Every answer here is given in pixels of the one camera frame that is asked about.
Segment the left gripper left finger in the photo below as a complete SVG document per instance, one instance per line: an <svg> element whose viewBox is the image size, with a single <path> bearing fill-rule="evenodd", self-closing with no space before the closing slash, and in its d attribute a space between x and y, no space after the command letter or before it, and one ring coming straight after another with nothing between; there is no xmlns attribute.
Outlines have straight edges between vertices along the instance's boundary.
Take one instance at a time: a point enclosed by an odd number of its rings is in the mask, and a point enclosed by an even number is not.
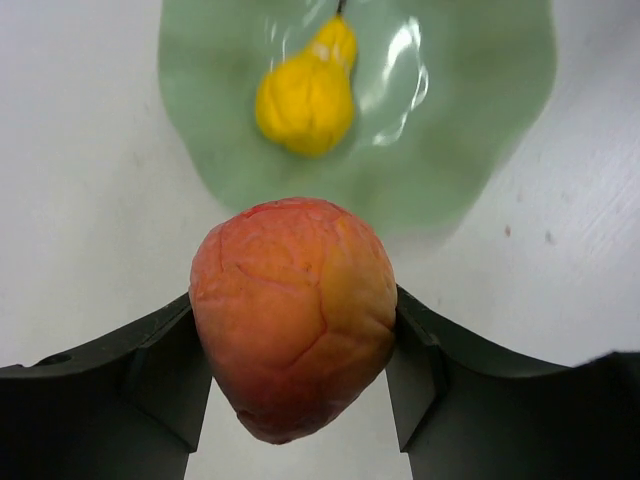
<svg viewBox="0 0 640 480"><path fill-rule="evenodd" d="M182 479L212 377L187 295L1 370L4 479Z"/></svg>

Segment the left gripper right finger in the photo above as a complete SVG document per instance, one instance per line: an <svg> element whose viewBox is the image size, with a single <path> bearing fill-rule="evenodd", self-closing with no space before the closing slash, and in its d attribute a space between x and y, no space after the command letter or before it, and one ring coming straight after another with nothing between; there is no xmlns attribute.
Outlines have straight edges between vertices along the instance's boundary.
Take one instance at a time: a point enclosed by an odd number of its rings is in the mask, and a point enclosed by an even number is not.
<svg viewBox="0 0 640 480"><path fill-rule="evenodd" d="M416 479L635 479L639 356L576 367L461 327L405 290L386 369L400 449Z"/></svg>

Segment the yellow fake pear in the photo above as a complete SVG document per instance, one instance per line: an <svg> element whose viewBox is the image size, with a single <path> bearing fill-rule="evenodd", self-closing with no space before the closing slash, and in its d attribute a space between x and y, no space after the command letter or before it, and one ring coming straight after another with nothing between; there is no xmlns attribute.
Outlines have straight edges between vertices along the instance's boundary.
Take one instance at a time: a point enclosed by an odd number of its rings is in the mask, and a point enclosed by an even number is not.
<svg viewBox="0 0 640 480"><path fill-rule="evenodd" d="M351 74L358 54L346 3L296 55L266 73L257 88L255 120L266 139L307 157L328 153L355 117Z"/></svg>

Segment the red orange fake peach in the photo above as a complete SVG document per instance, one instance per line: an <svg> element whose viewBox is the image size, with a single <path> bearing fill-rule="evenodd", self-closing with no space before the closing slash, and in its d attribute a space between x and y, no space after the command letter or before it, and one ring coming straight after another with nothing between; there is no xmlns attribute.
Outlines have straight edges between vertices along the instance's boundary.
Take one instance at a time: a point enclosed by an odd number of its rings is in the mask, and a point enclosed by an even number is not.
<svg viewBox="0 0 640 480"><path fill-rule="evenodd" d="M274 445L335 420L394 348L384 246L322 199L259 204L215 226L193 259L189 298L217 384L242 425Z"/></svg>

